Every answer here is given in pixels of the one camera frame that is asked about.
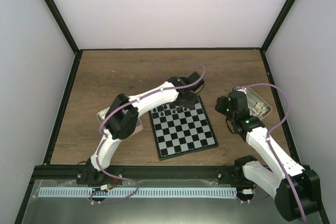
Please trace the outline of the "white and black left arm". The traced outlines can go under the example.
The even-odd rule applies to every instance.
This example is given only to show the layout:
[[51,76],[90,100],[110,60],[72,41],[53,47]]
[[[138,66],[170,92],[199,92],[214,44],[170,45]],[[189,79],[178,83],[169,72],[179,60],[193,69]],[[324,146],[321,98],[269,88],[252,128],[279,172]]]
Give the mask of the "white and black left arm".
[[166,82],[147,92],[127,96],[116,96],[99,127],[102,135],[97,149],[88,159],[86,167],[89,178],[102,184],[107,178],[107,168],[120,143],[130,137],[139,118],[150,110],[174,103],[194,108],[195,91],[204,84],[205,73],[193,72],[188,77],[170,77]]

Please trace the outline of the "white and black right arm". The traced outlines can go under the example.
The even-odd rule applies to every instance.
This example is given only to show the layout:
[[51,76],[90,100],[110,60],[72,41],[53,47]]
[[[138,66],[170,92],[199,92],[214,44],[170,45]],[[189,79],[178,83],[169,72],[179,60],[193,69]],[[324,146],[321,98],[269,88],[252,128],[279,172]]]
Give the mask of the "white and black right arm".
[[263,166],[252,156],[235,160],[235,181],[244,184],[250,180],[261,187],[286,221],[305,220],[307,215],[321,210],[318,174],[294,161],[271,137],[263,122],[251,115],[243,90],[217,98],[215,110],[225,115],[231,133],[239,135],[267,164]]

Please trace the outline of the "pink tray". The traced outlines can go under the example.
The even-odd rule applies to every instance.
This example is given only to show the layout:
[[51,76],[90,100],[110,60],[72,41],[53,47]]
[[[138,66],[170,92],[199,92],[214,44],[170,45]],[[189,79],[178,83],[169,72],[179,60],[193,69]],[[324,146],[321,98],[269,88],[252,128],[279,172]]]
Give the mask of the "pink tray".
[[[102,123],[102,121],[105,119],[107,112],[109,111],[109,107],[99,111],[97,113],[97,118],[99,120],[100,123]],[[143,130],[143,125],[140,119],[137,120],[136,126],[135,126],[135,130],[132,133],[132,135],[137,134],[138,132],[141,132]]]

